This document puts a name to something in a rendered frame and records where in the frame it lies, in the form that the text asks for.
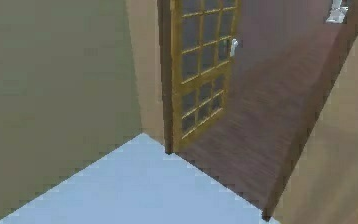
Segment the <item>wooden glass-paned room door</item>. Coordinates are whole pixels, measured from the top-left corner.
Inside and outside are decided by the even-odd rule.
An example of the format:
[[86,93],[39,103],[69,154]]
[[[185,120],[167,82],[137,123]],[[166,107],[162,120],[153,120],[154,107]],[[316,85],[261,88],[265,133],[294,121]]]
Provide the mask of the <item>wooden glass-paned room door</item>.
[[171,0],[172,146],[175,153],[219,120],[242,0]]

